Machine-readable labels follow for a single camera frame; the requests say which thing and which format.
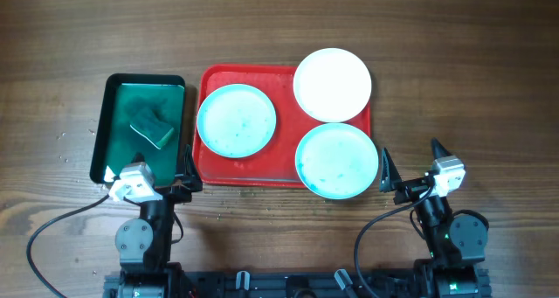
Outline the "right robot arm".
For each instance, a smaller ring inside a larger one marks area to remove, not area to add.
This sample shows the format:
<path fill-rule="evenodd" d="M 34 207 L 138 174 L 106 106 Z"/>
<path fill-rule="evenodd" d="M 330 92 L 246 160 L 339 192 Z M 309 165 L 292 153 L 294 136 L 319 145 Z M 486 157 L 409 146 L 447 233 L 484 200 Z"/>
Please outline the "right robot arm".
<path fill-rule="evenodd" d="M 416 232 L 430 258 L 416 260 L 411 270 L 387 272 L 389 297 L 490 297 L 488 271 L 477 265 L 486 258 L 488 220 L 476 211 L 453 211 L 451 192 L 462 184 L 466 167 L 437 139 L 431 140 L 433 164 L 425 174 L 404 181 L 387 149 L 382 151 L 381 192 L 394 192 L 396 205 L 411 203 Z"/>

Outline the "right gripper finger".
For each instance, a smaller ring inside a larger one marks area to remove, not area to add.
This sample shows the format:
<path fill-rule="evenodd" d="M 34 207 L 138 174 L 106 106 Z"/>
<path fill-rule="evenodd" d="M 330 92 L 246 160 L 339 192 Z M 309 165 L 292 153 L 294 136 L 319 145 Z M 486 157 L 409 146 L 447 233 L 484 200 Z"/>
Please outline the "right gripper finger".
<path fill-rule="evenodd" d="M 391 192 L 396 191 L 402 182 L 397 167 L 394 164 L 389 151 L 386 148 L 382 150 L 382 171 L 379 191 Z"/>
<path fill-rule="evenodd" d="M 435 160 L 452 156 L 452 153 L 447 150 L 437 138 L 431 139 L 431 151 Z"/>

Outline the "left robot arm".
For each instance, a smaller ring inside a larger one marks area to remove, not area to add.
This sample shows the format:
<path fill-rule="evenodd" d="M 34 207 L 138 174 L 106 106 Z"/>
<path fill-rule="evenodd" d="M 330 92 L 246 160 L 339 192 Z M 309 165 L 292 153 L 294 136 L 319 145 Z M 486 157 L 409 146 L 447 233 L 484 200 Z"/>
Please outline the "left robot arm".
<path fill-rule="evenodd" d="M 170 261 L 174 225 L 179 225 L 174 208 L 188 203 L 203 188 L 187 145 L 176 162 L 176 173 L 168 186 L 157 188 L 155 174 L 137 153 L 110 188 L 109 197 L 140 207 L 140 215 L 122 224 L 115 234 L 120 274 L 107 277 L 103 295 L 126 297 L 195 297 L 196 288 L 179 263 Z"/>

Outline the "green sponge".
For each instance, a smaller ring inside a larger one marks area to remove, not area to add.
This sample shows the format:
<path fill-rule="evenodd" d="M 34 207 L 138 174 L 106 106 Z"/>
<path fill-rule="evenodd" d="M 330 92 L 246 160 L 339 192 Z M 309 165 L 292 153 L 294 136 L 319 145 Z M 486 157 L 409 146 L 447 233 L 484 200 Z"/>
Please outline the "green sponge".
<path fill-rule="evenodd" d="M 137 112 L 129 126 L 157 149 L 162 149 L 175 133 L 175 129 L 167 122 L 161 121 L 149 107 Z"/>

